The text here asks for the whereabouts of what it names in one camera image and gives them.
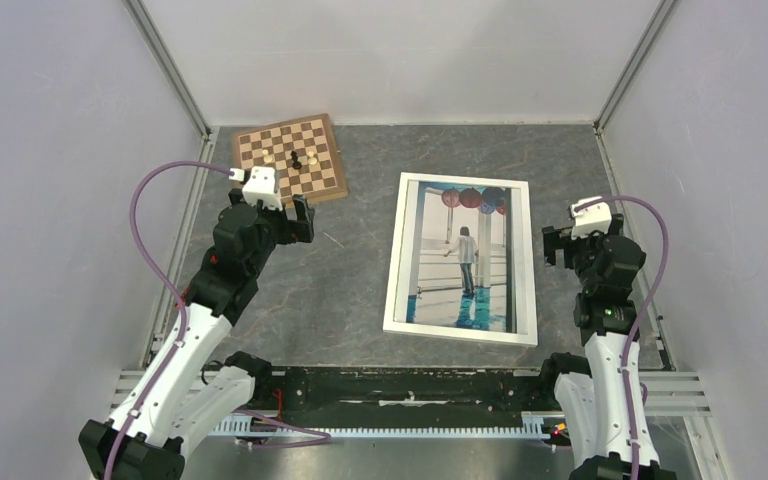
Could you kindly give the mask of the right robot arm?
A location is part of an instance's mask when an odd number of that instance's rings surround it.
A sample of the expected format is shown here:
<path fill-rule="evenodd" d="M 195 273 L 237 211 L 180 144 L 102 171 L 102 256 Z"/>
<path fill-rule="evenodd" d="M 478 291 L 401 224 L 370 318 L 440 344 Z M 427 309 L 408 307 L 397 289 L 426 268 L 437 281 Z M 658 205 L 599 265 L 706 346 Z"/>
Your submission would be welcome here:
<path fill-rule="evenodd" d="M 622 233 L 614 214 L 593 226 L 541 230 L 544 258 L 564 266 L 581 285 L 573 320 L 584 353 L 553 353 L 541 366 L 537 392 L 561 408 L 574 455 L 573 479 L 674 479 L 661 465 L 644 414 L 639 378 L 633 282 L 647 255 Z"/>

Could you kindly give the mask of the wooden picture frame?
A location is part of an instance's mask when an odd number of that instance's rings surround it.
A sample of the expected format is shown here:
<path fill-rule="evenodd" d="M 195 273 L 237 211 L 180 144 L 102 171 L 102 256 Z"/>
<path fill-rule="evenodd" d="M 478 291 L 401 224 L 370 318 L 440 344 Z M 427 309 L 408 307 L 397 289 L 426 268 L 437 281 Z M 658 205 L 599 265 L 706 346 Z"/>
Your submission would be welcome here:
<path fill-rule="evenodd" d="M 535 347 L 534 270 L 527 182 L 401 175 L 385 331 Z"/>

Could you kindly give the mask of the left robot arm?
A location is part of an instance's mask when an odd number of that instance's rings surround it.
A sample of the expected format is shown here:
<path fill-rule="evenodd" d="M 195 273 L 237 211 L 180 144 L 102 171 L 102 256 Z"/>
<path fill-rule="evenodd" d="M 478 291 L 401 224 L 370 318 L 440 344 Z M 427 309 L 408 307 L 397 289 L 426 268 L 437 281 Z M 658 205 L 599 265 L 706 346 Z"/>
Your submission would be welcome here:
<path fill-rule="evenodd" d="M 188 393 L 257 293 L 275 247 L 312 241 L 315 212 L 302 195 L 292 199 L 293 218 L 282 206 L 246 200 L 239 189 L 229 198 L 157 357 L 106 421 L 90 420 L 79 434 L 96 479 L 178 479 L 187 458 L 232 410 L 272 399 L 270 363 L 243 352 L 231 355 L 201 391 Z"/>

